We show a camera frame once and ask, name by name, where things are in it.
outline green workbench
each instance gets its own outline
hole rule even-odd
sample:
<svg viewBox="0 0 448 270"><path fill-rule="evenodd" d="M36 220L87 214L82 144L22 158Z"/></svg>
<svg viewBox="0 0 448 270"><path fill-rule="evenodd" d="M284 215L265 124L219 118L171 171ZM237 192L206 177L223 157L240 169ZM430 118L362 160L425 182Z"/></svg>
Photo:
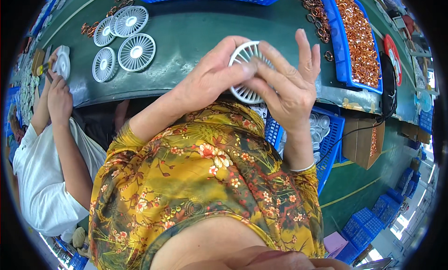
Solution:
<svg viewBox="0 0 448 270"><path fill-rule="evenodd" d="M403 46L405 44L398 33L391 32L389 25L381 20L384 17L375 2L360 1L365 5L371 23L381 34L389 33L402 53L401 43ZM294 32L297 28L304 28L311 45L320 43L322 55L326 51L333 52L331 41L322 43L314 24L306 21L305 16L309 12L298 0L279 0L270 6L232 0L174 0L154 4L135 0L135 5L145 6L150 15L141 33L149 34L155 40L154 60L142 72L128 72L119 68L111 81L98 83L92 76L92 61L100 47L94 44L93 38L81 35L81 26L85 22L93 24L101 21L114 5L117 5L114 0L67 0L60 13L55 13L52 24L38 44L44 50L50 44L53 49L62 44L70 47L71 72L68 84L76 107L164 94L185 78L201 57L227 35L264 39L275 46L290 63L297 64L298 49ZM375 34L375 37L379 49L384 50L381 36ZM124 40L115 38L109 47L118 53ZM400 55L400 58L406 61L404 56ZM406 65L412 71L411 64ZM399 87L397 118L400 120L414 121L416 117L412 81L403 77L403 84ZM329 62L323 57L316 89L317 97L325 99L318 99L322 102L328 103L329 100L340 107L381 113L381 95L346 87L336 80L334 61Z"/></svg>

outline yellow floral blouse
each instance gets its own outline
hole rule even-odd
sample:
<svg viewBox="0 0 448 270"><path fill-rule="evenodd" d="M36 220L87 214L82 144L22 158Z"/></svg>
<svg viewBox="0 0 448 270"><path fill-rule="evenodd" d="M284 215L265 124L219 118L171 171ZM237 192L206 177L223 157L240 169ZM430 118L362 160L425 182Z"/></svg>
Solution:
<svg viewBox="0 0 448 270"><path fill-rule="evenodd" d="M316 167L286 173L253 110L216 102L145 143L129 124L95 178L90 248L99 269L149 269L183 228L227 216L272 249L322 257Z"/></svg>

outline white shirt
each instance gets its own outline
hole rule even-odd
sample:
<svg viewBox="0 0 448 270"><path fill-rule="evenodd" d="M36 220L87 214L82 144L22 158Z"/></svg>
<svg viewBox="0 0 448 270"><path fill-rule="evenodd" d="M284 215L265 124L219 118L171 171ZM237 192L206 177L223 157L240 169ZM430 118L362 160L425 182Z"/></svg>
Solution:
<svg viewBox="0 0 448 270"><path fill-rule="evenodd" d="M86 161L92 181L106 160L106 152L70 118L72 136ZM13 160L19 184L20 208L36 231L58 236L89 215L67 192L50 125L37 136L30 124Z"/></svg>

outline cardboard box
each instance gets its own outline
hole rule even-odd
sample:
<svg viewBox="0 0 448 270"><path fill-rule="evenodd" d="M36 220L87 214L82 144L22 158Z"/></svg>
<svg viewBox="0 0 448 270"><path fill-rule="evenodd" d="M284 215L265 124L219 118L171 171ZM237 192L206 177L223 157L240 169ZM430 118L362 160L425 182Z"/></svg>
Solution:
<svg viewBox="0 0 448 270"><path fill-rule="evenodd" d="M37 68L42 65L45 52L41 48L36 49L36 53L33 57L33 64L31 65L31 72L33 76L37 77Z"/></svg>
<svg viewBox="0 0 448 270"><path fill-rule="evenodd" d="M376 124L375 119L345 118L344 135L352 130L370 127ZM370 156L373 128L363 129L347 135L342 139L342 155L368 170L381 155L386 122L376 127L376 153Z"/></svg>
<svg viewBox="0 0 448 270"><path fill-rule="evenodd" d="M431 134L421 129L418 125L403 122L401 125L401 133L412 141L420 141L424 144L429 144L431 140Z"/></svg>

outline yellow floor line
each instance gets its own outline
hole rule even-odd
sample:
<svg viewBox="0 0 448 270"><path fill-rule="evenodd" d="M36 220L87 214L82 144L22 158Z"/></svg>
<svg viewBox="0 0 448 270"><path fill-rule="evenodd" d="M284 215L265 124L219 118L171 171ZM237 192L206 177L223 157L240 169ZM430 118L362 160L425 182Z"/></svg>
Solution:
<svg viewBox="0 0 448 270"><path fill-rule="evenodd" d="M341 198L339 198L339 199L336 199L336 200L334 200L334 201L331 201L331 202L329 202L329 203L327 203L327 204L324 204L324 205L320 206L320 208L322 209L322 208L325 208L325 207L327 207L327 206L330 206L330 205L332 205L332 204L334 204L334 203L337 203L337 202L339 202L339 201L341 201L341 200L344 200L345 198L350 197L350 196L352 196L353 194L360 192L362 189L365 189L365 188L368 187L369 185L371 185L371 184L377 182L379 179L381 179L381 177L378 177L376 180L374 180L374 181L372 181L372 182L370 182L370 183L364 185L364 186L361 187L360 189L357 189L357 190L353 191L352 193L350 193L350 194L348 194L348 195L345 195L344 197L341 197Z"/></svg>
<svg viewBox="0 0 448 270"><path fill-rule="evenodd" d="M42 46L42 49L44 49L47 44L50 42L50 40L54 37L54 35L56 35L57 32L59 32L59 30L67 23L69 22L70 19L72 19L72 17L74 17L77 13L79 13L80 10L84 9L88 4L92 3L95 0L89 0L86 4L82 5L81 8L79 8L78 10L76 10L71 16L69 16L59 27L58 29L56 29L56 31L53 32L53 35L51 35L50 38L48 38L48 40L45 42L45 44Z"/></svg>

